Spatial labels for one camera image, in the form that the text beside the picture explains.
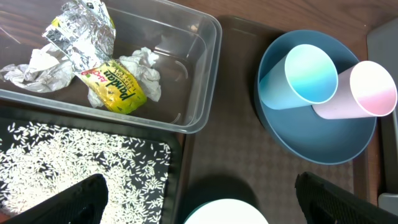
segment textured mat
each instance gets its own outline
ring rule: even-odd
[[[270,224],[306,223],[295,195],[297,175],[310,171],[352,192],[352,162],[317,165],[271,138],[254,109],[254,77],[267,46],[283,32],[235,17],[218,19],[223,41],[215,94],[207,125],[187,138],[192,160],[181,218],[206,200],[232,197],[256,206]]]

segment plastic cup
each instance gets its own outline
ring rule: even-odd
[[[325,119],[365,118],[390,114],[397,105],[397,88],[385,68],[363,61],[338,75],[335,96],[315,112]]]
[[[294,47],[260,81],[262,102],[275,110],[324,103],[337,90],[336,67],[321,49]]]

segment yellow wrapper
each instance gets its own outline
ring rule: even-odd
[[[128,114],[147,101],[134,76],[115,60],[81,72],[79,78],[94,90],[110,111]]]

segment round blue plate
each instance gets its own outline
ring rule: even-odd
[[[286,149],[317,164],[341,164],[354,159],[369,144],[376,118],[327,120],[311,106],[287,110],[268,108],[259,98],[259,82],[290,49],[312,44],[325,51],[341,73],[359,60],[340,41],[313,30],[296,30],[276,39],[262,57],[254,87],[257,114],[264,127]]]

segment crumpled tissue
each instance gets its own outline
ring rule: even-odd
[[[28,65],[11,64],[0,72],[7,72],[2,79],[10,80],[18,87],[37,93],[64,88],[74,77],[71,61],[53,44],[34,49]]]
[[[134,51],[131,56],[119,58],[120,63],[134,75],[145,95],[155,102],[159,101],[162,94],[159,85],[160,74],[151,68],[158,58],[157,54],[146,47]]]

